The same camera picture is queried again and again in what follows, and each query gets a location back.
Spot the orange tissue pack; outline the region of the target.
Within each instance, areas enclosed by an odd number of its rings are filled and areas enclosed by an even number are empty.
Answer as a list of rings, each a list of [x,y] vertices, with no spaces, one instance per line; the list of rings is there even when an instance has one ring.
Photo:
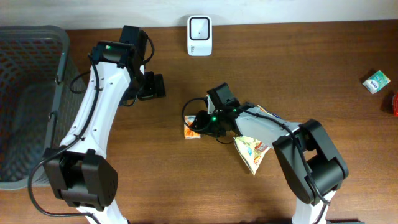
[[[194,122],[195,116],[185,116],[184,121],[184,138],[185,139],[200,139],[201,134],[192,131],[189,126]]]

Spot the yellow chips bag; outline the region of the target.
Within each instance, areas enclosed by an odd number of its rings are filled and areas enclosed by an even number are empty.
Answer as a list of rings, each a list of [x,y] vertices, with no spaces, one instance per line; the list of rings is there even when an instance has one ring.
[[[255,175],[266,152],[280,136],[282,128],[274,122],[242,112],[236,119],[238,137],[234,145],[252,175]]]

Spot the teal tissue pack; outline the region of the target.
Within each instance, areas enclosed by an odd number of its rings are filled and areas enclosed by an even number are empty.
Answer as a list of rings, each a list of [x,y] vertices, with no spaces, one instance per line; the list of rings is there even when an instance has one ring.
[[[377,71],[363,82],[363,86],[371,93],[375,94],[383,89],[391,80],[382,72]]]

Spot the red snack bag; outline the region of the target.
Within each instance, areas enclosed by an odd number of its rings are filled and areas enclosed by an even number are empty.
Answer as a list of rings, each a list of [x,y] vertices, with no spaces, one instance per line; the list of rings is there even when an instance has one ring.
[[[398,117],[398,93],[396,93],[392,97],[392,110],[393,110],[393,115],[395,117]]]

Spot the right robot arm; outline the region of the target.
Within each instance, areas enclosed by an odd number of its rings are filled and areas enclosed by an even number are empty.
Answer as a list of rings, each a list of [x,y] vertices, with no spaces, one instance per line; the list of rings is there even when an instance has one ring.
[[[189,129],[214,138],[232,131],[271,147],[297,198],[291,222],[327,223],[331,199],[349,170],[320,122],[285,121],[259,105],[240,103],[227,83],[208,90],[201,101],[207,109],[197,113]]]

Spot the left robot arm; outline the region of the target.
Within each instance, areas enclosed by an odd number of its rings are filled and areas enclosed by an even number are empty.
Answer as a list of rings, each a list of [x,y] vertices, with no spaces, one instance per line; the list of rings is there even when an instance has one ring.
[[[60,147],[47,149],[40,162],[55,197],[90,223],[129,223],[116,203],[118,173],[106,150],[119,106],[166,95],[163,76],[145,70],[146,46],[152,44],[140,27],[124,26],[117,42],[93,47],[90,83],[77,116]]]

